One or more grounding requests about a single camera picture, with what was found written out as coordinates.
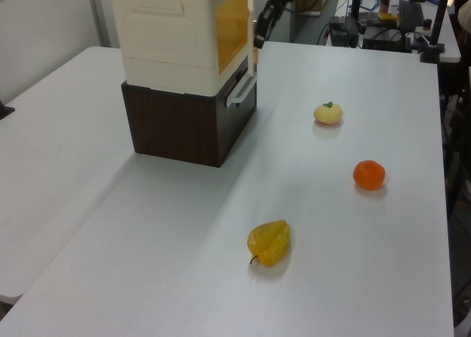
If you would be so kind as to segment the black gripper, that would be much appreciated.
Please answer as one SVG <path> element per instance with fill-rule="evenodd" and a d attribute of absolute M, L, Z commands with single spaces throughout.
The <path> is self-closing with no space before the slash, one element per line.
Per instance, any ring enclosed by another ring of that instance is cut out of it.
<path fill-rule="evenodd" d="M 253 46 L 256 49 L 262 49 L 265 40 L 268 40 L 276 27 L 277 22 L 283 14 L 284 6 L 281 3 L 274 3 L 268 0 L 265 7 L 259 14 L 255 24 L 255 38 Z"/>

